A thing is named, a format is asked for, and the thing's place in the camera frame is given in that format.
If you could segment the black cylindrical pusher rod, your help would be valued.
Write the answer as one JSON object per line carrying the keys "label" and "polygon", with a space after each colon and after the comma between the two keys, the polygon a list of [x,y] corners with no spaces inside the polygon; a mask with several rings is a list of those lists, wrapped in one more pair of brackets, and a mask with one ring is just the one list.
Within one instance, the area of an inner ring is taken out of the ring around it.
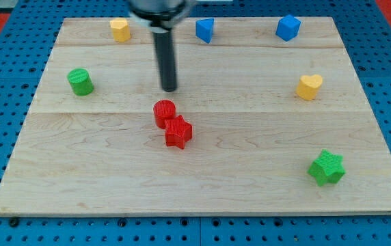
{"label": "black cylindrical pusher rod", "polygon": [[173,92],[177,89],[178,82],[172,32],[153,33],[152,37],[157,56],[161,88],[165,92]]}

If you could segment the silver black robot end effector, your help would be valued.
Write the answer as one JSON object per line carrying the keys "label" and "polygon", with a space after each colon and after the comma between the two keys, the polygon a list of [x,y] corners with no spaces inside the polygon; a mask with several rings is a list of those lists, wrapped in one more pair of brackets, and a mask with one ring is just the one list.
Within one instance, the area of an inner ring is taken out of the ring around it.
{"label": "silver black robot end effector", "polygon": [[185,19],[195,0],[128,0],[130,17],[152,32],[169,32]]}

